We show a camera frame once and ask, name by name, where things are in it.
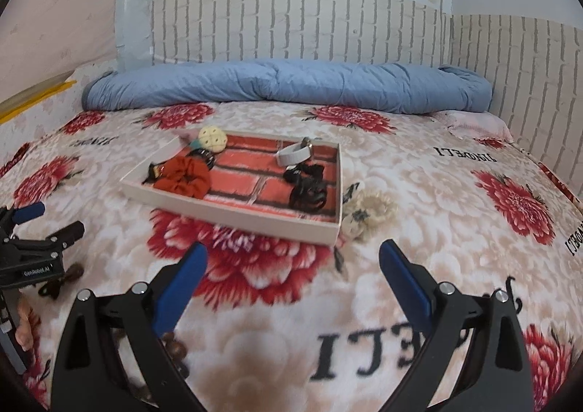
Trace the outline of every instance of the metal screw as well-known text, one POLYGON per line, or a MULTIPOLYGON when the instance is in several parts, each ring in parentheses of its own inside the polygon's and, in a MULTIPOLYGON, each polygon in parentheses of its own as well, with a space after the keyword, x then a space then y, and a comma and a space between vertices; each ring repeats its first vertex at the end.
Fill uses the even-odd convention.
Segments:
POLYGON ((508 302, 508 294, 503 290, 499 290, 496 292, 496 300, 499 300, 502 303, 508 302))
POLYGON ((146 290, 148 290, 148 284, 145 282, 136 282, 132 286, 132 292, 137 295, 143 294, 146 290))
POLYGON ((445 295, 451 295, 455 292, 455 287, 449 282, 442 282, 439 284, 439 290, 445 295))
POLYGON ((79 293, 77 294, 77 298, 79 300, 81 300, 82 302, 89 300, 90 297, 91 297, 91 290, 89 290, 89 289, 80 290, 79 293))

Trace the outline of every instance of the shallow cardboard box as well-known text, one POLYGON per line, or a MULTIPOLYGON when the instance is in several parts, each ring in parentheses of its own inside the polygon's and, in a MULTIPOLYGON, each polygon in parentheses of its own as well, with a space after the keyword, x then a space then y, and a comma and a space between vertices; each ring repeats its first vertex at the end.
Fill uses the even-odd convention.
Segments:
MULTIPOLYGON (((270 134, 229 132, 234 136, 260 137, 272 140, 300 142, 302 138, 273 136, 270 134)), ((121 179, 121 188, 126 196, 156 208, 162 208, 198 220, 209 221, 254 233, 292 239, 307 243, 333 246, 340 231, 342 220, 342 161, 340 145, 322 140, 313 141, 314 145, 326 145, 337 149, 336 159, 336 220, 334 223, 316 220, 302 220, 284 215, 268 214, 250 209, 239 209, 212 201, 197 200, 169 192, 156 190, 142 185, 148 177, 150 163, 160 163, 174 157, 184 147, 185 142, 174 138, 164 147, 148 156, 121 179)))

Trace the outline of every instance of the bed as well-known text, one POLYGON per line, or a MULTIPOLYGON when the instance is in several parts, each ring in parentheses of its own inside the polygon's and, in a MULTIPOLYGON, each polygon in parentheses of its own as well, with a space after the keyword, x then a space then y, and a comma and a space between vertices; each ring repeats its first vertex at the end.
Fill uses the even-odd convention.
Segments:
MULTIPOLYGON (((121 293, 199 240, 209 267, 176 336, 188 348, 187 382, 208 410, 378 410, 423 342, 378 267, 378 248, 392 238, 437 281, 473 295, 508 292, 540 410, 583 337, 583 214, 555 182, 512 144, 458 138, 430 116, 279 102, 80 113, 31 143, 0 187, 2 204, 46 205, 42 222, 22 226, 21 237, 44 237, 75 220, 86 227, 65 252, 65 267, 85 267, 82 279, 56 301, 23 290, 38 317, 27 386, 50 404, 51 364, 78 290, 121 293), (121 177, 173 130, 200 123, 338 141, 345 200, 382 194, 397 214, 366 241, 341 235, 329 248, 213 226, 121 193, 121 177)), ((467 332, 434 402, 453 388, 466 340, 467 332)), ((139 386, 126 341, 120 352, 139 386)))

